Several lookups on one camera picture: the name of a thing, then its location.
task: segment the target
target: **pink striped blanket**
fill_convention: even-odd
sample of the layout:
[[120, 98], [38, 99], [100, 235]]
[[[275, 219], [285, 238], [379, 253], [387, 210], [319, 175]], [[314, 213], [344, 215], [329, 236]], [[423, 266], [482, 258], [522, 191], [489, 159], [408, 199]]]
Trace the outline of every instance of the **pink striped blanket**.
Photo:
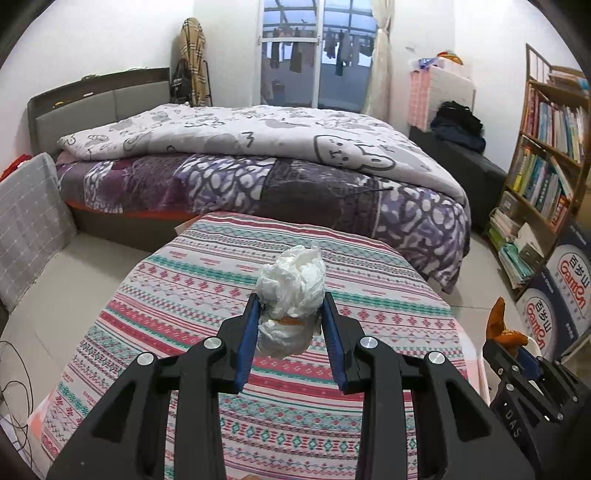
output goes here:
[[[139, 263], [102, 310], [49, 398], [41, 432], [46, 453], [57, 456], [141, 351], [176, 355], [215, 335], [224, 319], [243, 311], [262, 264], [311, 241], [321, 248], [327, 289], [342, 314], [398, 352], [442, 351], [467, 376], [450, 307], [392, 248], [327, 228], [212, 213]], [[416, 478], [410, 393], [405, 400], [409, 478]], [[322, 336], [299, 356], [255, 358], [244, 391], [220, 395], [219, 405], [228, 478], [355, 477], [362, 396], [341, 395]], [[173, 397], [167, 478], [174, 477], [175, 411]]]

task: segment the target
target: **white comforter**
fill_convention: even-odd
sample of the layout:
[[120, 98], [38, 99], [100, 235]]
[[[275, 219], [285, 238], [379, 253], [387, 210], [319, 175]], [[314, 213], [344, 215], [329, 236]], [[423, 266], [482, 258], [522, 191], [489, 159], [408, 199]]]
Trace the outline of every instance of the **white comforter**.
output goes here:
[[388, 124], [359, 113], [167, 104], [67, 135], [59, 146], [92, 161], [166, 152], [290, 157], [430, 188], [467, 207], [444, 168]]

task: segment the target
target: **purple bedspread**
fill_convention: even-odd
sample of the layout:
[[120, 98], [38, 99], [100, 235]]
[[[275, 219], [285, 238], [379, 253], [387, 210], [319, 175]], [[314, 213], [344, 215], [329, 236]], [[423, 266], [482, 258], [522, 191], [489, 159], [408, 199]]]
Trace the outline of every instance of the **purple bedspread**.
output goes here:
[[448, 292], [469, 249], [469, 217], [450, 197], [305, 161], [159, 154], [57, 171], [61, 196], [73, 207], [162, 218], [225, 210], [382, 240]]

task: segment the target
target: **patterned blanket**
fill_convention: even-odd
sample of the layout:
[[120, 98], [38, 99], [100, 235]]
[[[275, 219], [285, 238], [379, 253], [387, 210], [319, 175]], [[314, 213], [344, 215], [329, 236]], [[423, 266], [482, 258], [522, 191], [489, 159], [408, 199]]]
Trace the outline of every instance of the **patterned blanket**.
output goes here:
[[146, 155], [75, 161], [61, 165], [58, 178], [76, 208], [179, 220], [225, 210], [378, 238], [444, 291], [469, 249], [469, 217], [448, 196], [308, 161]]
[[[322, 227], [213, 213], [138, 264], [100, 313], [50, 397], [41, 435], [47, 454], [57, 456], [136, 355], [175, 355], [214, 335], [224, 319], [243, 311], [262, 264], [311, 241], [322, 250], [327, 289], [342, 314], [398, 352], [442, 351], [466, 376], [450, 307], [390, 247]], [[405, 402], [409, 478], [416, 478], [410, 393]], [[168, 479], [174, 476], [175, 411], [173, 397]], [[322, 336], [302, 355], [256, 358], [244, 391], [220, 395], [219, 411], [228, 478], [355, 477], [362, 396], [341, 395]]]
[[468, 208], [447, 170], [387, 123], [360, 113], [169, 104], [67, 135], [58, 144], [95, 161], [173, 152], [295, 158], [433, 189]]

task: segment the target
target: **white tissue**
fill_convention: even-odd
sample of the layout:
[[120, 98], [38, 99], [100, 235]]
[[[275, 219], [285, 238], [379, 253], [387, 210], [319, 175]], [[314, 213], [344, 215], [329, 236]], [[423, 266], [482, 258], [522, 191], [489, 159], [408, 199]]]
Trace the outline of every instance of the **white tissue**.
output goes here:
[[324, 300], [325, 276], [326, 265], [315, 243], [311, 248], [292, 247], [273, 265], [263, 265], [255, 287], [264, 305], [258, 355], [283, 358], [306, 351], [312, 336], [320, 330], [318, 309]]

